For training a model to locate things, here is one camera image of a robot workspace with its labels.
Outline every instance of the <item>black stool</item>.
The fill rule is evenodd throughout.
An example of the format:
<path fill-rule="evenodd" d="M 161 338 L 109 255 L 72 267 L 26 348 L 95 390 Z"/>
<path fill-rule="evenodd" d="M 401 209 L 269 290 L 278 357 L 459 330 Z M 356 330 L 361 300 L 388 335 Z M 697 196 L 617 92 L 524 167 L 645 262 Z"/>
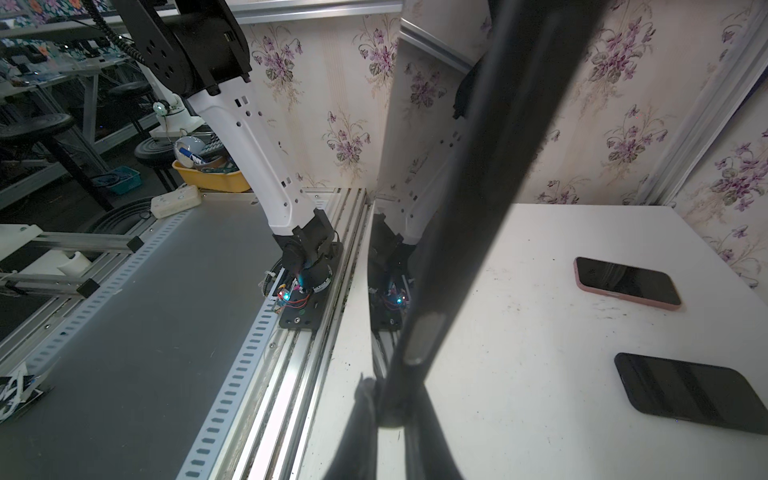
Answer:
<path fill-rule="evenodd" d="M 149 137 L 149 132 L 143 129 L 141 123 L 139 123 L 141 113 L 136 105 L 136 100 L 139 97 L 149 96 L 151 99 L 154 99 L 152 87 L 149 85 L 149 82 L 132 81 L 127 84 L 122 84 L 115 88 L 110 88 L 107 95 L 122 107 L 123 111 L 128 116 L 128 120 L 130 120 L 136 128 L 136 131 L 142 137 Z"/>
<path fill-rule="evenodd" d="M 14 147 L 42 143 L 51 155 L 64 167 L 72 178 L 96 200 L 101 208 L 112 210 L 109 200 L 93 185 L 80 167 L 72 160 L 69 153 L 58 143 L 54 135 L 63 133 L 74 127 L 74 118 L 67 114 L 50 114 L 34 117 L 17 124 L 0 127 L 0 144 Z"/>
<path fill-rule="evenodd" d="M 171 165 L 176 160 L 174 154 L 174 145 L 168 140 L 156 140 L 154 138 L 148 138 L 147 140 L 136 145 L 134 149 L 134 157 L 136 160 L 145 167 L 149 167 L 157 174 L 157 178 L 165 187 L 166 191 L 172 192 L 179 186 L 176 185 L 174 176 L 170 174 Z M 168 186 L 168 182 L 165 181 L 163 173 L 168 176 L 168 181 L 173 185 L 173 188 Z"/>

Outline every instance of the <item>phone screen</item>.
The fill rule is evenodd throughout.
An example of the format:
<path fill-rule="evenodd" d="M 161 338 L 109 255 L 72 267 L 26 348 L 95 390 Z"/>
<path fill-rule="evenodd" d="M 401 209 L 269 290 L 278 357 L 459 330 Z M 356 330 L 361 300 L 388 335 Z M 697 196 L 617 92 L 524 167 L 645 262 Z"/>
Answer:
<path fill-rule="evenodd" d="M 614 363 L 642 413 L 768 435 L 768 411 L 736 370 L 630 353 Z"/>
<path fill-rule="evenodd" d="M 677 290 L 666 273 L 583 257 L 576 259 L 576 270 L 584 286 L 680 305 Z"/>

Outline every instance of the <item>white power strip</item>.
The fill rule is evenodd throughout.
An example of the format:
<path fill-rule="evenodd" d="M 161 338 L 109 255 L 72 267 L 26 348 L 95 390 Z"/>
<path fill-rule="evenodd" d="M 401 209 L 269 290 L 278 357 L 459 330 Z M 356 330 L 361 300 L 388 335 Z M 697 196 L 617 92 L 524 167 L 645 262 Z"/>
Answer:
<path fill-rule="evenodd" d="M 196 207 L 202 203 L 203 197 L 196 185 L 187 185 L 179 190 L 160 195 L 152 199 L 150 212 L 155 218 L 164 218 L 178 214 L 181 211 Z"/>

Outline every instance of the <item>pink phone case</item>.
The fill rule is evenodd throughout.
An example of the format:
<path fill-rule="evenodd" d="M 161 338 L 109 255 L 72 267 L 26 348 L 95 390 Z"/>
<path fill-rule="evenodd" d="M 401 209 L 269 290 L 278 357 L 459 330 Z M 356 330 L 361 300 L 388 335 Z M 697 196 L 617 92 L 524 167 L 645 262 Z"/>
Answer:
<path fill-rule="evenodd" d="M 597 295 L 615 296 L 616 298 L 621 300 L 627 300 L 629 302 L 635 302 L 635 303 L 642 303 L 643 305 L 655 306 L 658 308 L 663 308 L 665 310 L 678 310 L 680 309 L 680 307 L 683 306 L 682 300 L 680 301 L 680 305 L 672 305 L 671 303 L 658 302 L 656 300 L 640 298 L 639 296 L 625 295 L 623 293 L 615 293 L 615 292 L 609 292 L 607 290 L 600 290 L 599 288 L 594 288 L 592 286 L 585 286 L 583 283 L 581 283 L 581 280 L 578 277 L 578 267 L 576 266 L 576 259 L 574 259 L 574 273 L 576 273 L 576 285 L 578 285 L 578 287 L 585 292 L 596 293 Z"/>

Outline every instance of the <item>conveyor belt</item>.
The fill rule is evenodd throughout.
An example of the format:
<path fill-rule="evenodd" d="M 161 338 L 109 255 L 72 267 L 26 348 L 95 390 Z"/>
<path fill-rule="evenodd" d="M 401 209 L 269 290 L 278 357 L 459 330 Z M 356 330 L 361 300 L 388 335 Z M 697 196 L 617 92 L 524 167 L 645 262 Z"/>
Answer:
<path fill-rule="evenodd" d="M 0 478 L 176 477 L 280 255 L 235 197 L 192 210 L 62 349 L 54 389 L 0 425 Z"/>

